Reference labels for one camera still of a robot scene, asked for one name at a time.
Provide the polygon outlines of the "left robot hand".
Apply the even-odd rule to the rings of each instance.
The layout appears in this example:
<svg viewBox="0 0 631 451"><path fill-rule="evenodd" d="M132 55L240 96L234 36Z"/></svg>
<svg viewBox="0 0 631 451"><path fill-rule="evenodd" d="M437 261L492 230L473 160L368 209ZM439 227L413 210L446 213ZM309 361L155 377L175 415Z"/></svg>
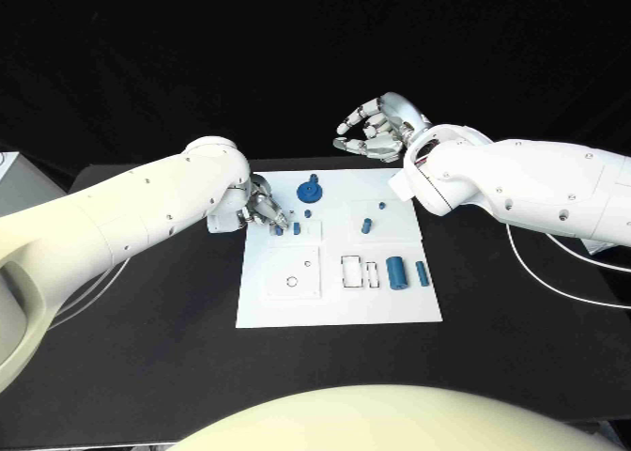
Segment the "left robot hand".
<svg viewBox="0 0 631 451"><path fill-rule="evenodd" d="M257 225L288 228L288 220L279 203L272 196L272 189L266 179L259 174L252 174L244 185L244 193L249 195L246 203L236 212L239 220Z"/></svg>

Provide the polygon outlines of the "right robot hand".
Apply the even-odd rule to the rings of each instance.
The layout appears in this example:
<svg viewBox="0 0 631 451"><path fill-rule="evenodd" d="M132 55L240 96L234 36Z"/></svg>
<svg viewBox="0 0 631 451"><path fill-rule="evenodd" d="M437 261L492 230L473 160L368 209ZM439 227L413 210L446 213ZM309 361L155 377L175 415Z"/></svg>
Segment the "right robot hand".
<svg viewBox="0 0 631 451"><path fill-rule="evenodd" d="M427 117L393 92L364 102L337 126L332 145L347 153L390 163L432 128Z"/></svg>

